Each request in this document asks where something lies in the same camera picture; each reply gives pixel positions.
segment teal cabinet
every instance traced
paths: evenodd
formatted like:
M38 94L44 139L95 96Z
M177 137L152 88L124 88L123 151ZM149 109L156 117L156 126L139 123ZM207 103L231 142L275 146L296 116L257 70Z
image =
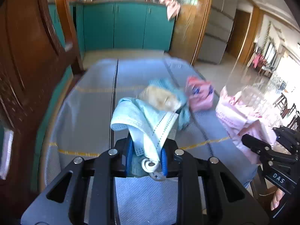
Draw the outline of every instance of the teal cabinet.
M85 43L84 43L84 26L83 26L83 5L78 4L76 6L76 31L77 40L80 50L81 59L84 57L85 53Z
M86 5L83 14L85 49L112 49L115 3Z
M64 37L64 33L62 32L62 26L61 26L60 21L59 21L56 6L55 6L55 4L50 4L48 7L49 7L49 12L50 12L50 16L51 16L51 19L52 19L52 24L53 24L53 27L55 29L56 35L57 35L61 45L63 47L65 47L65 45L66 45L65 37Z
M115 4L114 48L143 48L146 13L146 4Z
M174 19L168 21L167 8L161 5L148 5L144 49L169 51Z

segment ceiling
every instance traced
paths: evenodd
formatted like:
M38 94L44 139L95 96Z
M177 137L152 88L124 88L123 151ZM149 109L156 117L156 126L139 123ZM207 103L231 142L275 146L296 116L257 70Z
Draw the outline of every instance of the ceiling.
M289 28L283 25L281 22L269 17L270 21L281 30L279 33L285 42L282 42L298 59L300 59L300 50L297 48L297 43L300 42L299 26L292 15L289 7L284 0L253 0L260 9L265 10L273 15L276 15L280 19L286 21L294 28Z

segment refrigerator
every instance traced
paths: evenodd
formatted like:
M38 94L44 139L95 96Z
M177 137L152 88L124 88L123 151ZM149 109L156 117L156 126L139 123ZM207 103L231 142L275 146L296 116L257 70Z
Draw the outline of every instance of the refrigerator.
M238 0L212 0L198 60L219 64L232 30Z

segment silver screw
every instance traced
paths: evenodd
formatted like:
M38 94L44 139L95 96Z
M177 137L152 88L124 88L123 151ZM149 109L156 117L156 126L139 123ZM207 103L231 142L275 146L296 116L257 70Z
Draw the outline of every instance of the silver screw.
M219 162L219 159L217 157L211 157L209 159L209 161L212 163L212 164L217 164Z
M110 154L111 156L114 156L114 155L118 154L118 151L116 149L110 149L108 151L108 154Z
M177 149L177 150L175 151L175 154L176 154L177 156L182 156L184 153L185 153L185 151L182 150L182 149Z
M82 163L82 161L83 161L82 157L75 157L74 160L73 160L73 162L74 162L75 164Z

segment white elastic loop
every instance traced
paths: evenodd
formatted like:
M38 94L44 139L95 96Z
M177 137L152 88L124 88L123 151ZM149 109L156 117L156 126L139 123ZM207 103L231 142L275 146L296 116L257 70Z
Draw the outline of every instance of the white elastic loop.
M142 160L142 168L145 172L149 173L149 176L155 180L155 181L165 181L166 177L162 175L159 172L156 172L158 166L159 166L159 161L157 160L151 160L148 158L145 158Z

